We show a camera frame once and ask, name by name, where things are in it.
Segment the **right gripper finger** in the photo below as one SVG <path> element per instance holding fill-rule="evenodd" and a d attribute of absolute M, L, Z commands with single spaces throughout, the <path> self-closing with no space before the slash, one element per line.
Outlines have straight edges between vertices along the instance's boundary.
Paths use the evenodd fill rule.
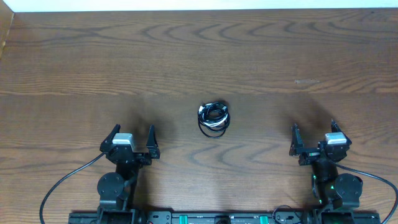
<path fill-rule="evenodd" d="M 303 141 L 297 124 L 292 126 L 292 142 L 289 149 L 290 156 L 298 156 L 303 151 Z"/>
<path fill-rule="evenodd" d="M 331 120 L 331 131 L 332 133 L 339 133 L 339 142 L 342 142 L 342 136 L 344 136 L 346 139 L 345 143 L 350 143 L 350 138 L 341 130 L 334 119 Z"/>

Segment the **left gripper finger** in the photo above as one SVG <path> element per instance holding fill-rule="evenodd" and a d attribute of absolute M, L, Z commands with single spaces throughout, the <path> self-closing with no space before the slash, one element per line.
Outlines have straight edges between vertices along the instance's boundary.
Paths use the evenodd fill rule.
<path fill-rule="evenodd" d="M 100 144 L 100 149 L 112 149 L 113 139 L 117 133 L 119 133 L 121 129 L 120 124 L 116 124 L 112 131 L 108 134 L 108 136 L 103 140 Z"/>
<path fill-rule="evenodd" d="M 148 148 L 149 154 L 152 159 L 160 158 L 160 149 L 156 140 L 154 125 L 150 126 L 146 147 Z"/>

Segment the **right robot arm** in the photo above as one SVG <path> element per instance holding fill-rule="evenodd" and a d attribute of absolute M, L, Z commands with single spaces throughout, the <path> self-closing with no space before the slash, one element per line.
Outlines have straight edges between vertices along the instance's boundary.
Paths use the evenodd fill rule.
<path fill-rule="evenodd" d="M 302 223 L 354 223 L 353 210 L 360 206 L 363 181 L 349 173 L 339 174 L 337 169 L 351 144 L 335 121 L 317 147 L 305 147 L 298 125 L 292 126 L 289 155 L 297 156 L 299 165 L 312 167 L 313 194 L 320 201 L 318 208 L 302 214 Z"/>

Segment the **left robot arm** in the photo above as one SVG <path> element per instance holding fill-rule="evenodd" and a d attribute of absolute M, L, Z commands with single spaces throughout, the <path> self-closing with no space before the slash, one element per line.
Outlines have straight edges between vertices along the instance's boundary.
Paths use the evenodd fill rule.
<path fill-rule="evenodd" d="M 121 133 L 120 129 L 119 124 L 115 125 L 100 144 L 100 151 L 107 160 L 116 165 L 116 170 L 103 175 L 98 181 L 100 200 L 97 224 L 147 222 L 147 215 L 134 208 L 132 202 L 140 169 L 160 158 L 155 127 L 152 125 L 149 128 L 147 152 L 136 152 L 132 134 Z"/>

